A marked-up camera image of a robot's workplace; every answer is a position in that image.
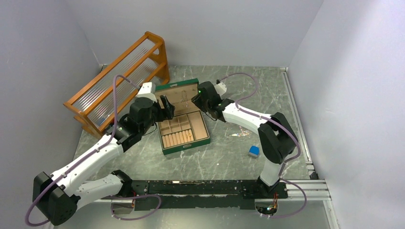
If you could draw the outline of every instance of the white wall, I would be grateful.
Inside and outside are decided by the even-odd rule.
[[[22,229],[34,177],[75,153],[81,128],[63,102],[99,66],[64,1],[0,2],[0,228]]]
[[[170,64],[288,66],[323,0],[68,0],[100,63],[145,31]]]
[[[325,0],[289,77],[342,229],[405,225],[405,2]]]

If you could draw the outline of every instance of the purple cable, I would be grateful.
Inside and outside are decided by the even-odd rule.
[[[118,111],[117,111],[117,78],[120,77],[122,79],[124,79],[125,81],[127,81],[128,83],[132,84],[134,87],[138,88],[138,86],[136,84],[134,84],[130,79],[127,79],[126,77],[122,76],[122,75],[116,75],[114,76],[113,79],[113,102],[114,102],[114,127],[113,127],[113,132],[111,133],[111,136],[109,138],[109,140],[107,142],[105,142],[104,144],[102,144],[99,148],[94,149],[93,151],[91,151],[90,153],[88,153],[87,155],[85,155],[84,157],[82,157],[80,160],[78,160],[75,164],[72,165],[72,167],[70,167],[68,170],[66,170],[65,175],[69,174],[73,169],[75,169],[76,167],[78,167],[82,162],[84,162],[86,159],[88,159],[89,157],[91,157],[91,155],[93,155],[94,153],[98,152],[100,149],[104,148],[105,146],[107,146],[108,144],[110,144],[110,142],[113,140],[114,135],[115,135],[115,130],[117,128],[117,117],[118,117]],[[41,223],[31,223],[30,222],[30,214],[32,212],[32,210],[34,209],[34,207],[38,204],[38,202],[40,201],[40,199],[45,195],[45,193],[51,189],[51,187],[58,183],[64,176],[60,175],[58,178],[56,178],[52,183],[50,183],[39,195],[38,197],[32,202],[32,204],[30,205],[30,207],[27,210],[27,213],[25,214],[25,224],[27,224],[30,227],[38,227],[41,225],[44,225],[45,223],[48,223],[49,220],[45,220]]]
[[[128,219],[128,218],[121,218],[121,217],[118,217],[118,216],[116,216],[116,215],[114,214],[113,205],[111,205],[111,216],[114,217],[114,218],[116,218],[116,219],[123,220],[123,221],[134,221],[134,220],[143,219],[143,218],[146,218],[146,217],[152,215],[153,213],[155,213],[155,211],[157,211],[157,210],[160,208],[160,205],[162,204],[162,199],[160,198],[160,196],[158,196],[158,195],[156,195],[156,194],[148,194],[148,195],[143,195],[143,196],[124,197],[124,198],[110,197],[110,198],[108,198],[108,199],[140,199],[140,198],[145,198],[145,197],[156,197],[156,198],[159,200],[158,206],[157,206],[153,211],[151,211],[150,213],[148,213],[148,214],[146,214],[146,215],[144,215],[144,216],[141,216],[141,217],[137,217],[137,218],[130,218],[130,219]]]
[[[299,146],[298,140],[294,137],[294,135],[293,135],[291,132],[289,132],[285,127],[283,127],[283,125],[281,125],[280,123],[278,123],[278,122],[272,120],[271,118],[263,117],[263,116],[260,116],[260,115],[258,115],[258,114],[255,114],[255,113],[253,113],[253,112],[247,111],[247,110],[245,110],[245,109],[243,109],[243,108],[239,108],[238,102],[241,101],[241,100],[250,98],[252,95],[254,95],[254,94],[257,92],[257,89],[259,88],[259,83],[257,82],[257,79],[256,79],[255,77],[253,77],[252,75],[247,74],[247,73],[233,73],[233,74],[230,74],[230,75],[225,76],[224,78],[221,79],[221,81],[225,80],[225,79],[228,78],[229,76],[237,75],[237,74],[242,74],[242,75],[247,75],[247,76],[249,76],[249,77],[255,82],[255,85],[256,85],[256,86],[255,86],[255,90],[254,90],[250,95],[248,95],[248,96],[246,96],[246,97],[243,97],[243,98],[240,98],[240,99],[238,99],[238,100],[235,101],[235,106],[236,106],[236,108],[238,108],[238,110],[240,110],[240,111],[242,111],[242,112],[244,112],[244,113],[246,113],[246,114],[248,114],[248,115],[252,115],[252,116],[258,117],[258,118],[263,118],[264,120],[267,120],[267,121],[273,123],[273,124],[276,125],[278,128],[280,128],[281,130],[283,130],[283,131],[292,139],[292,141],[294,142],[295,146],[297,147],[298,153],[297,153],[295,156],[292,156],[292,157],[290,157],[289,159],[286,159],[286,160],[284,161],[284,163],[281,165],[280,171],[279,171],[279,173],[278,173],[278,176],[281,176],[281,174],[283,173],[284,167],[286,166],[286,163],[289,162],[289,161],[291,161],[291,160],[294,160],[294,159],[298,158],[299,155],[301,155],[301,147]],[[293,213],[290,213],[290,214],[287,214],[287,215],[283,215],[283,216],[272,216],[271,218],[285,218],[285,217],[293,216],[293,215],[295,215],[295,214],[301,212],[301,211],[305,208],[305,206],[307,205],[307,195],[305,195],[305,192],[304,192],[304,190],[303,190],[301,187],[299,187],[297,184],[295,184],[295,183],[293,183],[293,182],[291,182],[291,181],[287,181],[287,180],[285,180],[285,179],[283,179],[283,178],[280,178],[280,180],[282,180],[282,181],[284,181],[284,182],[286,182],[286,183],[288,183],[288,184],[291,184],[291,185],[296,186],[296,187],[302,192],[302,194],[304,195],[304,204],[302,205],[302,207],[301,207],[300,209],[298,209],[297,211],[295,211],[295,212],[293,212]]]

